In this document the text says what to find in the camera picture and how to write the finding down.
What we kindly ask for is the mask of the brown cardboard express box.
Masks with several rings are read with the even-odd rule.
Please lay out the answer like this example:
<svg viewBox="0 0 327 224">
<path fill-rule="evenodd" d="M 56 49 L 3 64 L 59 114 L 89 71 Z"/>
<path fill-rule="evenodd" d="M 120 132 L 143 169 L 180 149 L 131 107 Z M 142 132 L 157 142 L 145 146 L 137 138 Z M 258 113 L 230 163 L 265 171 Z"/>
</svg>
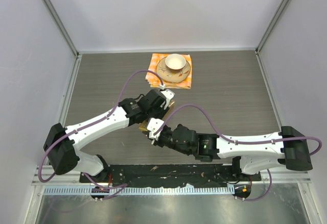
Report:
<svg viewBox="0 0 327 224">
<path fill-rule="evenodd" d="M 149 138 L 153 139 L 158 137 L 162 130 L 160 127 L 164 124 L 164 121 L 168 118 L 168 115 L 171 114 L 174 106 L 175 101 L 171 100 L 165 109 L 160 107 L 157 112 L 138 125 L 139 130 L 146 134 Z"/>
</svg>

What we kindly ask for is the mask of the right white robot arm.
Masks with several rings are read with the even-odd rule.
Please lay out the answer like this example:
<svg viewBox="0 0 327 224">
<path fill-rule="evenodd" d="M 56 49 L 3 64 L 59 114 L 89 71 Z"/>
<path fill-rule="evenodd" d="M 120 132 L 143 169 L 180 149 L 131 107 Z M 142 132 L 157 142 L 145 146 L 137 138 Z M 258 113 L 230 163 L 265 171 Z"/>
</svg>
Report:
<svg viewBox="0 0 327 224">
<path fill-rule="evenodd" d="M 224 136 L 198 133 L 179 124 L 174 130 L 162 129 L 161 122 L 148 125 L 152 144 L 168 147 L 201 162 L 232 159 L 231 176 L 238 181 L 262 170 L 285 166 L 288 170 L 312 170 L 311 156 L 304 135 L 290 126 L 280 132 L 260 136 Z"/>
</svg>

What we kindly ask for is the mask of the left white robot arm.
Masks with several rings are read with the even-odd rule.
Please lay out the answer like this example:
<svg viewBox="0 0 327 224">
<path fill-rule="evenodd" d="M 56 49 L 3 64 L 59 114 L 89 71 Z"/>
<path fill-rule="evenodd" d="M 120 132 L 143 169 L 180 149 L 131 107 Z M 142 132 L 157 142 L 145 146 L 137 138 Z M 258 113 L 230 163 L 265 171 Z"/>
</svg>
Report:
<svg viewBox="0 0 327 224">
<path fill-rule="evenodd" d="M 163 119 L 170 109 L 175 94 L 169 89 L 152 89 L 146 95 L 126 98 L 109 111 L 85 122 L 63 127 L 58 123 L 51 127 L 43 149 L 47 153 L 55 175 L 79 171 L 97 183 L 105 182 L 109 166 L 100 155 L 81 151 L 94 140 L 113 131 L 150 119 Z"/>
</svg>

